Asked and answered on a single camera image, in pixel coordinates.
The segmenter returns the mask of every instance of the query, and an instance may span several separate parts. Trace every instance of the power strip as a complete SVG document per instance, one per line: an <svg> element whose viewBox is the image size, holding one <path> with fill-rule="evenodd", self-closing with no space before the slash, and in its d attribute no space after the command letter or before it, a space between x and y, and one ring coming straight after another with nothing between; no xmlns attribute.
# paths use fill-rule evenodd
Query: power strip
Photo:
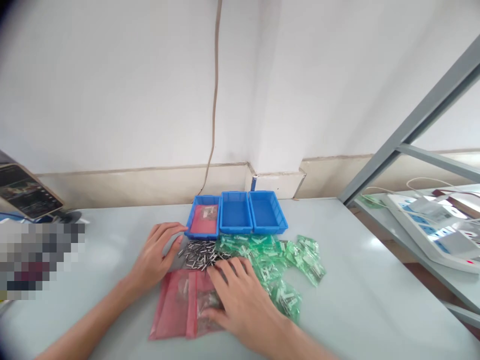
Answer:
<svg viewBox="0 0 480 360"><path fill-rule="evenodd" d="M461 270L467 273L480 274L480 261L477 259L461 258L453 256L449 249L444 245L443 240L455 237L455 241L462 239L463 246L470 247L471 250L478 248L480 253L478 234L473 231L463 231L447 226L442 229L436 229L435 225L428 219L414 214L401 212L401 210L414 212L410 204L416 199L414 197L383 194L381 200L386 206L390 207L390 212L403 226L406 232L412 237L416 244L423 250L425 255L432 261L447 266L452 269Z"/></svg>

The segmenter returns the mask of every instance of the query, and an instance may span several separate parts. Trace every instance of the light blue desk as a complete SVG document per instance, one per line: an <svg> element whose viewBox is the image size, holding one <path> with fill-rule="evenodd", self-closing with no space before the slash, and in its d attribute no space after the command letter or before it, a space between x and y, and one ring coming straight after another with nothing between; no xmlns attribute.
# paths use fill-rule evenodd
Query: light blue desk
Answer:
<svg viewBox="0 0 480 360"><path fill-rule="evenodd" d="M290 228L316 239L327 275L315 288L296 269L300 326L343 359L478 359L480 342L337 199L281 200ZM36 300L1 318L16 359L31 359L127 274L155 223L186 222L191 205L83 210L83 252ZM259 359L226 332L147 341L159 287L130 307L92 359Z"/></svg>

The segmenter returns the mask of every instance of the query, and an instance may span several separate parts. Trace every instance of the pink plastic bag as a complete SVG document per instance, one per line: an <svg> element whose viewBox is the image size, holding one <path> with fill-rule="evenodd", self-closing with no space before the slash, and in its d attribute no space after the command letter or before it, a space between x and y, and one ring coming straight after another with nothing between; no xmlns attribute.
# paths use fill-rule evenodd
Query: pink plastic bag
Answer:
<svg viewBox="0 0 480 360"><path fill-rule="evenodd" d="M184 337L187 334L189 275L194 272L182 269L163 278L149 340Z"/></svg>
<svg viewBox="0 0 480 360"><path fill-rule="evenodd" d="M195 206L190 232L193 234L215 234L217 232L218 211L218 205Z"/></svg>
<svg viewBox="0 0 480 360"><path fill-rule="evenodd" d="M208 273L203 271L190 273L188 298L187 339L195 339L208 333L223 330L216 322L207 317L200 317L205 309L223 309L222 302Z"/></svg>

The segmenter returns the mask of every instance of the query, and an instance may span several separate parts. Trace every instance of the finger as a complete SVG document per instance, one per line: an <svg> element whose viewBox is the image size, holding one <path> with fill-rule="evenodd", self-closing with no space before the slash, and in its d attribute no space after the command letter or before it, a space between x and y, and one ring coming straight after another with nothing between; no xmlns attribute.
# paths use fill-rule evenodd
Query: finger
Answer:
<svg viewBox="0 0 480 360"><path fill-rule="evenodd" d="M216 293L220 297L220 300L223 304L228 300L228 286L220 272L214 267L209 266L206 269L206 272L210 276L211 283L216 290Z"/></svg>
<svg viewBox="0 0 480 360"><path fill-rule="evenodd" d="M179 225L182 225L182 224L179 222L164 222L160 224L160 226L152 234L150 239L156 242L158 239L160 239L160 237L165 233L167 229L174 228Z"/></svg>
<svg viewBox="0 0 480 360"><path fill-rule="evenodd" d="M165 232L160 236L160 238L156 242L156 246L160 247L161 250L164 249L165 245L169 242L170 238L173 235L176 235L178 233L184 232L188 230L188 227L183 226L182 224L178 224L173 227L169 227L165 230Z"/></svg>
<svg viewBox="0 0 480 360"><path fill-rule="evenodd" d="M202 311L200 314L201 318L209 318L210 320L216 322L225 330L229 331L230 327L230 320L225 313L225 311L216 309L216 308L208 308Z"/></svg>
<svg viewBox="0 0 480 360"><path fill-rule="evenodd" d="M254 271L254 268L252 267L252 263L250 262L250 260L248 260L245 257L238 257L238 260L243 264L243 266L245 266L245 271L248 276L257 277L257 275L255 275L255 271Z"/></svg>
<svg viewBox="0 0 480 360"><path fill-rule="evenodd" d="M233 265L233 267L235 268L236 275L239 278L243 279L247 276L247 273L245 272L245 269L242 266L242 263L240 262L238 257L232 257L228 260L228 262Z"/></svg>
<svg viewBox="0 0 480 360"><path fill-rule="evenodd" d="M215 266L223 271L229 284L237 279L237 275L235 275L230 263L227 260L217 261Z"/></svg>
<svg viewBox="0 0 480 360"><path fill-rule="evenodd" d="M172 264L174 263L175 256L179 253L180 246L182 245L182 239L184 238L183 235L179 235L176 237L175 241L172 242L170 246L170 250L168 250L168 253L165 255L161 263L167 267L167 269L170 269Z"/></svg>
<svg viewBox="0 0 480 360"><path fill-rule="evenodd" d="M148 234L148 236L147 236L147 238L146 238L147 240L149 240L149 239L152 237L152 235L155 234L155 232L158 230L158 228L160 227L160 225L161 225L161 224L155 224L155 225L153 225L153 227L152 227L151 230L150 230L150 233Z"/></svg>

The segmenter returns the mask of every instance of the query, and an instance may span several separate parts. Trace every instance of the blue storage tray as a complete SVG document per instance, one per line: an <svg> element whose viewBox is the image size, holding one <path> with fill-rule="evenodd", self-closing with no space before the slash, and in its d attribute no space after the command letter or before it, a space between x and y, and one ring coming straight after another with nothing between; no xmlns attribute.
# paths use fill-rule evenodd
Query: blue storage tray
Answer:
<svg viewBox="0 0 480 360"><path fill-rule="evenodd" d="M254 234L283 234L289 228L274 191L248 193Z"/></svg>
<svg viewBox="0 0 480 360"><path fill-rule="evenodd" d="M220 206L220 231L222 233L250 234L252 232L254 227L247 192L222 192Z"/></svg>
<svg viewBox="0 0 480 360"><path fill-rule="evenodd" d="M192 226L192 222L194 221L195 207L197 205L218 205L215 233L190 232L190 227ZM189 239L194 239L194 240L217 240L217 238L219 237L220 214L222 213L221 211L222 211L222 206L220 204L220 196L212 196L212 195L195 196L195 199L193 200L193 204L191 205L190 215L188 216L188 221L186 223L186 227L188 228L188 230L185 231L185 235Z"/></svg>

